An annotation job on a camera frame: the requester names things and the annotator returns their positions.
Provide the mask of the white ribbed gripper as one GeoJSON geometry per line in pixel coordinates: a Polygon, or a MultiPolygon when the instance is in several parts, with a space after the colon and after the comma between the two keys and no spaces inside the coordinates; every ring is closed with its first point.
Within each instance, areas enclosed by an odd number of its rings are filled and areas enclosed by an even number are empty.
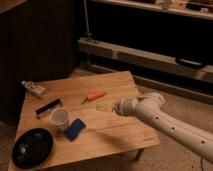
{"type": "Polygon", "coordinates": [[[139,100],[137,98],[122,98],[116,100],[114,104],[112,104],[111,102],[97,104],[96,109],[98,111],[110,113],[115,111],[115,113],[120,116],[133,117],[138,114],[138,105],[139,100]]]}

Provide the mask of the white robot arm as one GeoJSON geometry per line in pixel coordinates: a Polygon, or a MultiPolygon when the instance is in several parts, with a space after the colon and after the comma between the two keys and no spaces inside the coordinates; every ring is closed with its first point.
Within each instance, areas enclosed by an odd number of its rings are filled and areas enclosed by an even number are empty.
{"type": "Polygon", "coordinates": [[[151,92],[97,104],[96,109],[115,112],[119,116],[136,117],[213,164],[213,134],[165,113],[162,110],[164,104],[165,98],[161,94],[151,92]]]}

